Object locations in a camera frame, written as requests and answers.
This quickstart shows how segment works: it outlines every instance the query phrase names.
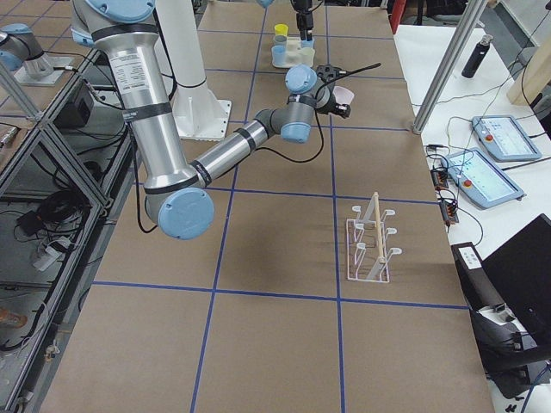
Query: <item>sticker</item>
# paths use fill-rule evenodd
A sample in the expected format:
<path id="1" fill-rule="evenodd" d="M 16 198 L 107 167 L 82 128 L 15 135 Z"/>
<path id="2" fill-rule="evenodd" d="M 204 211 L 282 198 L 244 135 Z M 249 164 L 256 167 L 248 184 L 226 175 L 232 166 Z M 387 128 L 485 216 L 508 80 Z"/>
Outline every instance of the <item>sticker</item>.
<path id="1" fill-rule="evenodd" d="M 459 248 L 459 253 L 463 257 L 463 261 L 467 264 L 468 269 L 482 268 L 479 257 L 471 247 Z"/>
<path id="2" fill-rule="evenodd" d="M 144 65 L 137 53 L 112 58 L 109 62 L 121 95 L 149 89 Z"/>

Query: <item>black monitor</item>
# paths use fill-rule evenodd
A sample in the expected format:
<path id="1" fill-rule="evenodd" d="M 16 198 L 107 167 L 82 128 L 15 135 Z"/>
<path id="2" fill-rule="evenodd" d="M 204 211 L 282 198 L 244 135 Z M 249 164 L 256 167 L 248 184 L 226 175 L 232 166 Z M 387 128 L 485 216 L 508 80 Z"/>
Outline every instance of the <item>black monitor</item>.
<path id="1" fill-rule="evenodd" d="M 551 345 L 551 220 L 545 214 L 536 217 L 483 267 L 536 343 Z"/>

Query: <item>black bottle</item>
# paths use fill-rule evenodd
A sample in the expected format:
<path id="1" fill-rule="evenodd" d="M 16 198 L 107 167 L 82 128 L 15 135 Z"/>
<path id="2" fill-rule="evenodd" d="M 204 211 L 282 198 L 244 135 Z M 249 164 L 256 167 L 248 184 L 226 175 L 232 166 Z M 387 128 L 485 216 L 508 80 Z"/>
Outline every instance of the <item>black bottle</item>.
<path id="1" fill-rule="evenodd" d="M 492 40 L 493 36 L 490 34 L 485 34 L 482 36 L 482 40 L 474 47 L 471 57 L 468 58 L 468 62 L 461 72 L 464 77 L 470 78 L 474 76 L 474 73 L 478 70 L 482 60 L 486 56 L 486 53 L 490 50 L 490 43 Z"/>

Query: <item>black screen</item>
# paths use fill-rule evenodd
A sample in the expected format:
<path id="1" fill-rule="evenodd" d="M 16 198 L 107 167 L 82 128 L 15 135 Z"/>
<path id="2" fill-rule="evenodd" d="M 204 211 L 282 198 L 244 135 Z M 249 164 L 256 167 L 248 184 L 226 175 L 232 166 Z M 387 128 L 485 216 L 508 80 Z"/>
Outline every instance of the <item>black screen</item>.
<path id="1" fill-rule="evenodd" d="M 499 294 L 538 345 L 551 344 L 551 221 L 542 214 L 483 262 Z"/>

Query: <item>blue and white control panel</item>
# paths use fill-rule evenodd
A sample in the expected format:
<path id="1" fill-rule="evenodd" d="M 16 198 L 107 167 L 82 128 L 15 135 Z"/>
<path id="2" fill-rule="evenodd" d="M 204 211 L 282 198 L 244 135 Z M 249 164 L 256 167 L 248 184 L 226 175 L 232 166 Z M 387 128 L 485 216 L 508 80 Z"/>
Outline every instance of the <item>blue and white control panel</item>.
<path id="1" fill-rule="evenodd" d="M 499 162 L 530 161 L 542 154 L 513 116 L 475 116 L 473 129 Z"/>
<path id="2" fill-rule="evenodd" d="M 519 200 L 524 191 L 478 148 L 448 155 L 449 176 L 478 207 L 487 209 L 508 200 Z"/>

